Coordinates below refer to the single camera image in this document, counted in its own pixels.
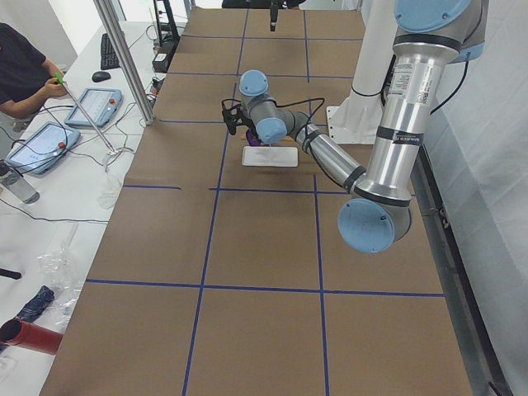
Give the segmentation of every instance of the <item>green marker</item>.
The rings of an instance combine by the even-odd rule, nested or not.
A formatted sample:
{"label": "green marker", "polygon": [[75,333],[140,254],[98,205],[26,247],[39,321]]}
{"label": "green marker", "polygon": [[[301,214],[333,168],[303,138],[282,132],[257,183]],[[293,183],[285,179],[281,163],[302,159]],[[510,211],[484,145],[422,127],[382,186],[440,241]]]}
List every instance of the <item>green marker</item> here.
{"label": "green marker", "polygon": [[63,75],[59,72],[55,73],[55,78],[59,81],[59,84],[64,84],[64,78]]}

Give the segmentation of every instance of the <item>black stand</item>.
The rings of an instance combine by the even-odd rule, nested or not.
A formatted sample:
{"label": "black stand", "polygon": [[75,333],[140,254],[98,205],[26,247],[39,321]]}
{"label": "black stand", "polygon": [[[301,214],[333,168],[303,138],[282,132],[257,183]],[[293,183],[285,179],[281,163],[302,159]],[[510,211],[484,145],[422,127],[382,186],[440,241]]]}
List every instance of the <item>black stand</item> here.
{"label": "black stand", "polygon": [[[168,26],[171,31],[170,39],[163,39],[163,31],[161,22],[159,21],[158,1],[163,1],[163,6],[165,6],[165,12],[167,13],[168,18]],[[174,21],[171,3],[169,0],[154,0],[154,11],[156,12],[156,28],[158,29],[159,50],[152,62],[152,66],[154,68],[154,72],[166,73],[169,66],[171,65],[172,57],[176,52],[176,47],[178,47],[178,43],[180,42],[180,35],[178,34],[178,29],[176,27],[176,22]]]}
{"label": "black stand", "polygon": [[22,278],[22,274],[20,272],[4,270],[2,268],[0,268],[0,276],[5,276],[6,278],[11,278],[11,279],[16,279],[16,280]]}

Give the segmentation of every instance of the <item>keyboard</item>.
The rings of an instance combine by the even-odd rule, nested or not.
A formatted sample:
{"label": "keyboard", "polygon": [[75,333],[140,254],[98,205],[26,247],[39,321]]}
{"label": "keyboard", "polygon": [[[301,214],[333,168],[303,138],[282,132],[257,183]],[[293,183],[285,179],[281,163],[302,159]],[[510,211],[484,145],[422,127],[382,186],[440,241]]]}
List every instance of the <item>keyboard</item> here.
{"label": "keyboard", "polygon": [[101,70],[119,68],[119,60],[107,33],[101,36]]}

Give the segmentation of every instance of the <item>water bottle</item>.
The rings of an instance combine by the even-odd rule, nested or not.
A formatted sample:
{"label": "water bottle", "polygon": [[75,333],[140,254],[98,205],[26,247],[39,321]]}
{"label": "water bottle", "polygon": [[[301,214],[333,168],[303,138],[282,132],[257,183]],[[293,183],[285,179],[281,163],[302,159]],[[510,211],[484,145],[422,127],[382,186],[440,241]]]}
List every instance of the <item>water bottle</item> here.
{"label": "water bottle", "polygon": [[25,204],[32,204],[40,198],[40,194],[16,169],[0,160],[0,183]]}

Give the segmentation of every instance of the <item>table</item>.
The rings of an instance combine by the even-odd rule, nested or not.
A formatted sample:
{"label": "table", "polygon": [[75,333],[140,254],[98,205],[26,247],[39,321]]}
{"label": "table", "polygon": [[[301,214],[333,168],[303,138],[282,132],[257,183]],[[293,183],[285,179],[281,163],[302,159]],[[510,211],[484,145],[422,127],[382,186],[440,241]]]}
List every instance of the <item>table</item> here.
{"label": "table", "polygon": [[[130,52],[136,63],[139,76],[144,87],[149,86],[156,73],[152,70],[154,56],[152,41],[145,34],[149,24],[145,22],[122,22],[121,26],[127,43],[131,46]],[[127,145],[132,149],[138,147],[144,130],[144,122],[136,106],[127,108],[127,104],[134,102],[134,97],[128,88],[125,75],[120,68],[108,72],[111,79],[95,84],[91,77],[93,72],[99,70],[100,65],[100,40],[102,28],[93,36],[86,49],[78,56],[72,67],[66,73],[65,80],[70,89],[80,95],[85,87],[111,87],[119,88],[123,92],[123,103],[111,122],[125,115],[119,127],[128,135]],[[46,107],[71,105],[69,98],[50,99]],[[61,122],[68,114],[68,109],[52,109],[53,115]],[[39,114],[30,124],[24,137],[28,137],[48,120],[54,120],[47,112]],[[73,151],[92,155],[101,161],[107,149],[103,142],[96,137],[92,130],[82,130],[81,145]],[[123,145],[126,137],[117,128],[110,128],[106,132],[108,139],[116,147]],[[105,205],[116,199],[120,191],[120,184],[133,159],[132,153],[123,153],[110,167],[106,174],[102,167],[91,158],[76,156],[68,153],[59,164],[48,171],[44,176],[36,177],[26,175],[28,182],[40,193],[40,199],[32,205],[23,205],[8,191],[0,196],[6,202],[26,210],[37,217],[47,219],[99,219],[107,221],[113,207],[101,207],[99,200],[101,194],[112,194],[114,197],[106,200]],[[4,323],[12,318],[22,306],[29,301],[50,281],[50,274],[40,272],[40,263],[37,257],[50,252],[59,252],[64,245],[64,240],[73,233],[69,246],[69,268],[72,273],[69,277],[74,279],[74,287],[57,294],[56,298],[66,303],[71,298],[78,296],[78,291],[83,284],[86,274],[92,264],[93,257],[105,231],[106,223],[79,223],[74,228],[67,222],[35,221],[26,215],[6,206],[0,202],[0,243],[1,267],[13,271],[23,272],[20,280],[11,280],[0,277],[0,322]],[[36,323],[63,332],[66,323],[64,317],[57,309],[48,309]],[[17,396],[32,396],[40,392],[54,357],[27,351],[22,348],[9,347],[0,356],[0,394]],[[2,363],[14,364],[16,368],[4,380],[2,378]]]}
{"label": "table", "polygon": [[471,394],[419,219],[354,252],[336,226],[348,196],[311,158],[242,166],[220,101],[245,70],[280,104],[350,91],[359,13],[279,21],[193,10],[42,396]]}

